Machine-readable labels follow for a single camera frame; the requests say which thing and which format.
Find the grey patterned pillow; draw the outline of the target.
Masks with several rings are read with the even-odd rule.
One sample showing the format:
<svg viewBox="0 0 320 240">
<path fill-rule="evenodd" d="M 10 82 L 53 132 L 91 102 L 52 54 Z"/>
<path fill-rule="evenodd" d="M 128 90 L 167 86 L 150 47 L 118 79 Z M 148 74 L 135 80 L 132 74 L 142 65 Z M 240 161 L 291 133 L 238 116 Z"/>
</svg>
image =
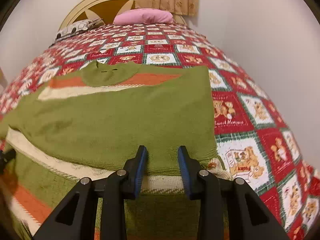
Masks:
<svg viewBox="0 0 320 240">
<path fill-rule="evenodd" d="M 101 18 L 92 18 L 76 21 L 57 32 L 54 42 L 59 42 L 69 37 L 73 37 L 84 33 L 86 31 L 92 30 L 94 28 L 105 25 L 104 21 Z"/>
</svg>

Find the red patchwork bear bedspread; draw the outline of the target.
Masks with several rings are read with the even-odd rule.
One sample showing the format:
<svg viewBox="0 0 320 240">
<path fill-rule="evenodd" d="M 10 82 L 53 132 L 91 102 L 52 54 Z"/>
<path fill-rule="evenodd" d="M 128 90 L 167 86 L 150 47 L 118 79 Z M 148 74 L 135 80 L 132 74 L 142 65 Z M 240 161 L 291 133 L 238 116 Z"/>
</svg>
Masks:
<svg viewBox="0 0 320 240">
<path fill-rule="evenodd" d="M 92 61 L 206 66 L 212 75 L 216 151 L 224 166 L 215 174 L 247 182 L 291 239 L 303 239 L 315 226 L 319 174 L 303 159 L 276 106 L 236 62 L 183 25 L 110 24 L 55 42 L 1 94 L 1 120 L 20 97 Z"/>
</svg>

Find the pink pillow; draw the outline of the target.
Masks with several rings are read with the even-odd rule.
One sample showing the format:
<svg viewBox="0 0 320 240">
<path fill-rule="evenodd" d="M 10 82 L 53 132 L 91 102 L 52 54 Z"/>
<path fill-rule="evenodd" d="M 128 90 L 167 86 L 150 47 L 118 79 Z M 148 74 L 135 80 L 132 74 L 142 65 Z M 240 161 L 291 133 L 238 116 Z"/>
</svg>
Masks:
<svg viewBox="0 0 320 240">
<path fill-rule="evenodd" d="M 172 24 L 175 20 L 173 15 L 164 10 L 141 8 L 125 11 L 117 15 L 114 20 L 114 25 L 128 25 L 128 24 Z"/>
</svg>

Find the cream wooden headboard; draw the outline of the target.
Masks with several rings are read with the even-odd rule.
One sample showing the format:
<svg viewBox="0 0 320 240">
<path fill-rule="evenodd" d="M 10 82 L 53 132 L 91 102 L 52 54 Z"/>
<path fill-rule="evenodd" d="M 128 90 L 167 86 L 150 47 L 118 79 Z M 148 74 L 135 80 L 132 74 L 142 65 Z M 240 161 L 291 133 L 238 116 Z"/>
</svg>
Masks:
<svg viewBox="0 0 320 240">
<path fill-rule="evenodd" d="M 105 24 L 112 24 L 114 18 L 125 11 L 136 9 L 136 0 L 82 0 L 65 17 L 59 30 L 80 20 L 101 18 Z M 182 15 L 172 14 L 174 23 L 187 25 Z"/>
</svg>

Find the green knitted sweater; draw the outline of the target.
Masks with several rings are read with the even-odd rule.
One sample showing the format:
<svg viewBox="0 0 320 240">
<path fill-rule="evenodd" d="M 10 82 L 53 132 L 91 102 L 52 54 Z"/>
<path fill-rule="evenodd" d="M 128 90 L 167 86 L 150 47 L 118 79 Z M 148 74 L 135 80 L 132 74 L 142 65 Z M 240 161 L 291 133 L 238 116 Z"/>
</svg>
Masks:
<svg viewBox="0 0 320 240">
<path fill-rule="evenodd" d="M 1 221 L 27 238 L 82 177 L 122 168 L 148 149 L 142 195 L 126 201 L 135 239 L 195 239 L 199 203 L 187 200 L 178 148 L 222 174 L 214 135 L 214 103 L 206 66 L 165 68 L 92 61 L 20 97 L 1 120 L 5 149 L 16 158 L 1 176 Z"/>
</svg>

